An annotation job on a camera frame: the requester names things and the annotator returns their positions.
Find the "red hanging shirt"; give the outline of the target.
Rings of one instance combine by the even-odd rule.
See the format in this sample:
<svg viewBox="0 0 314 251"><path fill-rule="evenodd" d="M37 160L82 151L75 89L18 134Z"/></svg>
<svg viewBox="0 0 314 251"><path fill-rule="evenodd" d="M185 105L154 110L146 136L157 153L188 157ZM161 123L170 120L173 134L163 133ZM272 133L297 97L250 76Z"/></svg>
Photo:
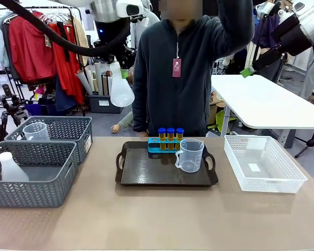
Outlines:
<svg viewBox="0 0 314 251"><path fill-rule="evenodd" d="M46 45L43 32L17 16L9 23L9 41L15 70L24 82L57 75L53 49Z"/></svg>

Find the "grey basket holding beakers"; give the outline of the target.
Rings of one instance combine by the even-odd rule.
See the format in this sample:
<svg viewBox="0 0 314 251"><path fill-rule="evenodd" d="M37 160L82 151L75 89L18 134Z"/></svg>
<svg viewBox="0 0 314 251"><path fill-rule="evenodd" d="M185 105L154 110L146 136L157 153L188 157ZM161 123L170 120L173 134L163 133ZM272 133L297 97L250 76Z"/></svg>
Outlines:
<svg viewBox="0 0 314 251"><path fill-rule="evenodd" d="M77 163L81 165L93 143L91 117L31 116L5 140L24 140L23 128L37 122L47 125L51 141L73 141L77 147Z"/></svg>

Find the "white conical paper roll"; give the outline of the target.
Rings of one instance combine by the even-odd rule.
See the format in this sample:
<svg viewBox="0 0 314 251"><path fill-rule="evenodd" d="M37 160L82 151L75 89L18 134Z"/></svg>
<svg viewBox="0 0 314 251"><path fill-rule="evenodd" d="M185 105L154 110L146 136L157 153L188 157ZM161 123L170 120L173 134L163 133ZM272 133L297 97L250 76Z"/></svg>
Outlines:
<svg viewBox="0 0 314 251"><path fill-rule="evenodd" d="M85 73L82 70L77 71L76 76L81 81L88 95L93 95L93 91L89 85L89 82L85 76Z"/></svg>

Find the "green chair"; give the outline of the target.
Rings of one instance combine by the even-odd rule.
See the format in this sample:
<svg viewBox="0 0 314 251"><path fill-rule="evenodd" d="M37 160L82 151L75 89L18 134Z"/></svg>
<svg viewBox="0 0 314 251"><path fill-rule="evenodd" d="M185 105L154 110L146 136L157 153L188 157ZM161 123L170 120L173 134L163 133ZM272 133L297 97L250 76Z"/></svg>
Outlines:
<svg viewBox="0 0 314 251"><path fill-rule="evenodd" d="M224 110L221 110L218 113L216 113L216 126L217 126L219 132L222 131L224 116L225 116Z"/></svg>

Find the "black stand tripod legs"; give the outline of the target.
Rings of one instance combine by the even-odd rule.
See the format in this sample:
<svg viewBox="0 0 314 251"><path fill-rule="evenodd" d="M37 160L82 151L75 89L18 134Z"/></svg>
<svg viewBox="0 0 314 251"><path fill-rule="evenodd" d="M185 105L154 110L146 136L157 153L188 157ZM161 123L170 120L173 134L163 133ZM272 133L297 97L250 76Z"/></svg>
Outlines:
<svg viewBox="0 0 314 251"><path fill-rule="evenodd" d="M298 141L301 141L301 142L304 142L306 144L306 146L299 152L295 155L295 158L298 158L304 151L306 151L308 148L311 148L311 147L314 147L314 132L312 134L312 137L308 140L308 141L305 141L299 137L294 137L296 140Z"/></svg>

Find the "red hanging dress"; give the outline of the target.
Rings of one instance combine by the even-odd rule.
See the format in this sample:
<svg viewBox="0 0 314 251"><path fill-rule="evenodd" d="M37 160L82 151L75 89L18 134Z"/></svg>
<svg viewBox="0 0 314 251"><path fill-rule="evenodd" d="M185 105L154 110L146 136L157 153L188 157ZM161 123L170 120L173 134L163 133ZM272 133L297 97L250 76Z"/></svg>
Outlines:
<svg viewBox="0 0 314 251"><path fill-rule="evenodd" d="M72 26L57 22L57 24L50 24L49 27L62 38L75 44ZM52 43L52 47L62 89L67 95L73 96L78 104L82 104L84 102L84 87L76 76L76 73L80 70L77 55L71 51L65 50L54 42Z"/></svg>

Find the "grey hoodie on mannequin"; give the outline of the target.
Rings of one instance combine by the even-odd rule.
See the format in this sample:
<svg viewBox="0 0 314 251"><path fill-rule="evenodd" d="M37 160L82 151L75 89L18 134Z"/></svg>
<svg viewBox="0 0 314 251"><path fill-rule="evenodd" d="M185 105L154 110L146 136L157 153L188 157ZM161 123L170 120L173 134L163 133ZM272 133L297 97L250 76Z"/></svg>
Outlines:
<svg viewBox="0 0 314 251"><path fill-rule="evenodd" d="M131 47L138 48L142 33L153 24L160 21L155 13L152 12L151 0L141 0L143 4L143 20L130 24Z"/></svg>

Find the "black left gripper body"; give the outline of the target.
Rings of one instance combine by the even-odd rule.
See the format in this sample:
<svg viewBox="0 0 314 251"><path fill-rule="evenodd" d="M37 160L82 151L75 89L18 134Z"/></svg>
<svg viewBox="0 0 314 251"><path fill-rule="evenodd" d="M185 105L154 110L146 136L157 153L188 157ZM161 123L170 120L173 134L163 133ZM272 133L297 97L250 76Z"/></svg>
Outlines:
<svg viewBox="0 0 314 251"><path fill-rule="evenodd" d="M115 47L113 55L118 62L130 62L131 67L134 65L136 59L136 49L130 48L125 44Z"/></svg>

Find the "blue test tube rack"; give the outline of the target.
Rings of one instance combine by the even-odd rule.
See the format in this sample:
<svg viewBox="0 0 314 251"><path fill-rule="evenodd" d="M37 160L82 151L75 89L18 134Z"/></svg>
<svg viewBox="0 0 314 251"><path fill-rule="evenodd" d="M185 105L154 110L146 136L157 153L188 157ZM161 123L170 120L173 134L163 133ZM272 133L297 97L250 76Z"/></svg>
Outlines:
<svg viewBox="0 0 314 251"><path fill-rule="evenodd" d="M149 138L148 139L148 152L149 153L176 153L180 150L180 141L174 139L173 141L169 141L168 138L165 141L161 141L159 138ZM165 144L165 149L162 150L160 148L160 144ZM173 144L173 149L169 149L169 144Z"/></svg>

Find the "grey basket holding flasks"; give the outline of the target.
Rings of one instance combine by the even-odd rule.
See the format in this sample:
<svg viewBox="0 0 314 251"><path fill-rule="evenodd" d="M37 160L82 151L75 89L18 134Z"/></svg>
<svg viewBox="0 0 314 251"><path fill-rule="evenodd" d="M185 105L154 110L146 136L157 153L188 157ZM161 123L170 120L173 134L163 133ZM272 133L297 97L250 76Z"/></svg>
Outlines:
<svg viewBox="0 0 314 251"><path fill-rule="evenodd" d="M72 141L2 141L29 181L4 181L0 163L0 208L58 208L76 179L77 146Z"/></svg>

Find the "black serving tray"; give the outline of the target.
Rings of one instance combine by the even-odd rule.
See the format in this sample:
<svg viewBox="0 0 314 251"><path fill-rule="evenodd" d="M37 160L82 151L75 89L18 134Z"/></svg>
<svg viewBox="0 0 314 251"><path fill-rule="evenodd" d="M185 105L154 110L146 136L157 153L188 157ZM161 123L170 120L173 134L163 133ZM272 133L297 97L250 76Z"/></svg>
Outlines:
<svg viewBox="0 0 314 251"><path fill-rule="evenodd" d="M218 183L215 159L203 149L200 169L186 173L174 153L149 153L148 142L127 141L116 157L116 183L123 186L210 187Z"/></svg>

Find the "person's left forearm dark sleeve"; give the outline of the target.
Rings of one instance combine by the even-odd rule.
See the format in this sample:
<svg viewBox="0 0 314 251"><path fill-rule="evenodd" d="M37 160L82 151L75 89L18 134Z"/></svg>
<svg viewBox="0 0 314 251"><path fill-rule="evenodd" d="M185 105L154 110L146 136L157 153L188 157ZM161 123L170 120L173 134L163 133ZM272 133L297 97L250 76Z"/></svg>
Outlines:
<svg viewBox="0 0 314 251"><path fill-rule="evenodd" d="M222 28L217 52L224 57L244 49L254 36L252 0L218 0Z"/></svg>

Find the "white plastic conical flask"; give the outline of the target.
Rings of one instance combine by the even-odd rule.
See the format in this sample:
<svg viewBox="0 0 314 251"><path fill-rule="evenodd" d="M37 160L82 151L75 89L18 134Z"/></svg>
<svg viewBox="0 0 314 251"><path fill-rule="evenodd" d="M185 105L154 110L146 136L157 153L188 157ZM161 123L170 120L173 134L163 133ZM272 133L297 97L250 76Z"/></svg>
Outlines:
<svg viewBox="0 0 314 251"><path fill-rule="evenodd" d="M109 67L113 75L110 92L111 103L116 107L130 106L134 101L134 93L127 80L122 78L120 64L113 62Z"/></svg>
<svg viewBox="0 0 314 251"><path fill-rule="evenodd" d="M6 182L28 182L28 175L14 161L11 152L0 153L2 170L2 181Z"/></svg>

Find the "dark grey storage bin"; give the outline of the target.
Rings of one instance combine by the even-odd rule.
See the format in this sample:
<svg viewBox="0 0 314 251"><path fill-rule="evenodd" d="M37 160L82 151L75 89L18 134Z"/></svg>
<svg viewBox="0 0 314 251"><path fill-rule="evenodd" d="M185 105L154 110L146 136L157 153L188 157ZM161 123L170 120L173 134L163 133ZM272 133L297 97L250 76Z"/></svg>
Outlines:
<svg viewBox="0 0 314 251"><path fill-rule="evenodd" d="M119 114L123 108L116 107L110 101L109 95L104 95L103 85L98 86L99 90L93 92L93 95L88 95L89 106L92 113L112 113Z"/></svg>

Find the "white rounded table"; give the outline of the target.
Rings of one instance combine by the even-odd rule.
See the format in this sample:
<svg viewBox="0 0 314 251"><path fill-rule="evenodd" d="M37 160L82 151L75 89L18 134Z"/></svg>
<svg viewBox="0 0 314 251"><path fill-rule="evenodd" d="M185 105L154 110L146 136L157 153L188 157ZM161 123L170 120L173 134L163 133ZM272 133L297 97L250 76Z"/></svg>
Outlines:
<svg viewBox="0 0 314 251"><path fill-rule="evenodd" d="M211 86L225 102L221 136L230 113L252 129L280 129L285 145L290 130L314 130L314 105L260 75L212 75Z"/></svg>

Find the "maroon hang tag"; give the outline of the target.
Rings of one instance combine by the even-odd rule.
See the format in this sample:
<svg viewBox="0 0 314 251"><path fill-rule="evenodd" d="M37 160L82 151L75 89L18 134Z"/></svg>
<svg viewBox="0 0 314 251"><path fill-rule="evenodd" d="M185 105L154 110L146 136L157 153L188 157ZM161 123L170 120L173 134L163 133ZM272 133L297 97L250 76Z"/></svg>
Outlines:
<svg viewBox="0 0 314 251"><path fill-rule="evenodd" d="M172 77L180 78L181 77L181 66L182 60L180 58L173 59L173 69L172 69Z"/></svg>

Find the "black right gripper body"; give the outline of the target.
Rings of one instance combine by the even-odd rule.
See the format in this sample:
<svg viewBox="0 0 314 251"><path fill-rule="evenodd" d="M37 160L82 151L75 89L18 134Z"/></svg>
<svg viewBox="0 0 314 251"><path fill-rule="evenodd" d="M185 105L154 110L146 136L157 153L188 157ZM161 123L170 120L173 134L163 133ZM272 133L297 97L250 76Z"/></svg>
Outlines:
<svg viewBox="0 0 314 251"><path fill-rule="evenodd" d="M289 53L292 56L309 49L312 44L300 28L300 23L295 15L288 17L271 33L277 43L275 49L279 53Z"/></svg>

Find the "clear plastic measuring beaker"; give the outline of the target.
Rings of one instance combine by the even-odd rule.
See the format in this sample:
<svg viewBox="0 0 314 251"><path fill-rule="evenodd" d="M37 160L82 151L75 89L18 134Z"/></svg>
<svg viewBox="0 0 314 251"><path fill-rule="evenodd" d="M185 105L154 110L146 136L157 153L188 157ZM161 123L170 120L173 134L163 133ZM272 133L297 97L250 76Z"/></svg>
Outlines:
<svg viewBox="0 0 314 251"><path fill-rule="evenodd" d="M175 166L186 173L195 173L200 169L204 142L197 139L183 139L180 150L175 153Z"/></svg>
<svg viewBox="0 0 314 251"><path fill-rule="evenodd" d="M36 122L25 126L23 133L28 141L50 141L48 127L43 122Z"/></svg>

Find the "dark blue hanging garment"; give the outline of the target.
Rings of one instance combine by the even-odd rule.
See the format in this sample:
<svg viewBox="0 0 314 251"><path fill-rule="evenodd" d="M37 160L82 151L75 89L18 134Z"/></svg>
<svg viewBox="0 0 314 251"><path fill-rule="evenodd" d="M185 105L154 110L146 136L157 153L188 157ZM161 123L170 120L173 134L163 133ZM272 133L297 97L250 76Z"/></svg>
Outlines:
<svg viewBox="0 0 314 251"><path fill-rule="evenodd" d="M73 96L67 95L61 87L59 76L56 78L56 98L55 107L57 112L64 112L76 107L77 102Z"/></svg>

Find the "tall white paper roll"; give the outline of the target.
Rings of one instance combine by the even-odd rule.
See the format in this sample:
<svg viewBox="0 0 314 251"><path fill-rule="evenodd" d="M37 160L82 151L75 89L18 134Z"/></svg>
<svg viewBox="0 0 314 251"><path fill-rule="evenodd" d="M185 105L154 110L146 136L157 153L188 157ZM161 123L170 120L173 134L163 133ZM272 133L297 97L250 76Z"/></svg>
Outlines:
<svg viewBox="0 0 314 251"><path fill-rule="evenodd" d="M101 71L101 63L96 62L94 63L95 66L95 72L96 72L96 79L97 79L97 86L98 86L98 95L102 96L103 93L103 83L102 83L102 71Z"/></svg>

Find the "child mannequin doll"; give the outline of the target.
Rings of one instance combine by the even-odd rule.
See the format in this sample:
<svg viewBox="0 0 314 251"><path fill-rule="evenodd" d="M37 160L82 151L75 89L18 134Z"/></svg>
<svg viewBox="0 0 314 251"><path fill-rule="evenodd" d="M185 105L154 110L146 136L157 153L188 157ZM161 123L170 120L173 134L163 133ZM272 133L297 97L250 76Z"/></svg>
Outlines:
<svg viewBox="0 0 314 251"><path fill-rule="evenodd" d="M134 74L134 67L131 67L128 71L128 77L126 78L128 81L129 86L132 88L133 86L133 74ZM117 134L120 129L124 129L128 126L132 126L133 114L132 114L132 107L130 106L128 113L117 123L111 127L111 133Z"/></svg>

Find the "beige hanging garment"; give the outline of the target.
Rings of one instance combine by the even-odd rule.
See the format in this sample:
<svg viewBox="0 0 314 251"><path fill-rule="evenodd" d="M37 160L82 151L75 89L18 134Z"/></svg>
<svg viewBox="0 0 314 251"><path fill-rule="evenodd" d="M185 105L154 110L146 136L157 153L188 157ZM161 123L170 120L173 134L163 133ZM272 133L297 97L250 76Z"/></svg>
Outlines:
<svg viewBox="0 0 314 251"><path fill-rule="evenodd" d="M81 22L76 17L73 17L73 25L74 25L77 45L80 47L89 48L85 30L84 30ZM80 58L81 64L83 66L86 66L88 63L88 57L80 54L79 58Z"/></svg>

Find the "person's dark fleece jacket torso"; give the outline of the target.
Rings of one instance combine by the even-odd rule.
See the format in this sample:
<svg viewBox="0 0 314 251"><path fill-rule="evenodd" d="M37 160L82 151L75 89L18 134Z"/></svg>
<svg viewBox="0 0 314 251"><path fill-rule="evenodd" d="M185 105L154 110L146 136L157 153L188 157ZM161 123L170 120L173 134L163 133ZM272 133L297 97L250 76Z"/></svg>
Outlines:
<svg viewBox="0 0 314 251"><path fill-rule="evenodd" d="M220 18L203 16L176 32L160 21L141 36L134 67L133 129L156 136L159 128L183 128L204 136L209 117L211 75L222 28ZM173 59L182 60L181 77L172 77Z"/></svg>

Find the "white perforated plastic basket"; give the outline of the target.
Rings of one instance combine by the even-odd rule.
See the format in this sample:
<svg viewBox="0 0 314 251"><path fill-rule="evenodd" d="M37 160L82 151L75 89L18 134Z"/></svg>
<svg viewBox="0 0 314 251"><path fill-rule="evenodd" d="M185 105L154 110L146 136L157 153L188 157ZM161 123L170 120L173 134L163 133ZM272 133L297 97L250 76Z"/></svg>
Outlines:
<svg viewBox="0 0 314 251"><path fill-rule="evenodd" d="M297 193L308 178L270 136L225 135L224 151L242 191Z"/></svg>

